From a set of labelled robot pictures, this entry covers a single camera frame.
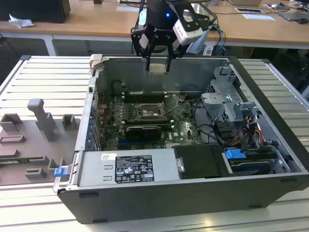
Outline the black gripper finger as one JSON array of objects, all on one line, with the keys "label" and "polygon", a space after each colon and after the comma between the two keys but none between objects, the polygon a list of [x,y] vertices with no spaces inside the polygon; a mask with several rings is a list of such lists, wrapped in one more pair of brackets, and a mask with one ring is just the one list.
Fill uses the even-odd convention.
[{"label": "black gripper finger", "polygon": [[[146,71],[150,70],[150,57],[155,48],[154,27],[146,24],[143,28],[132,28],[131,39],[136,55],[146,59]],[[140,40],[145,37],[148,41],[146,47],[142,47]]]},{"label": "black gripper finger", "polygon": [[176,37],[166,36],[166,47],[168,50],[166,72],[170,71],[171,61],[182,58],[187,50],[187,45],[182,45]]}]

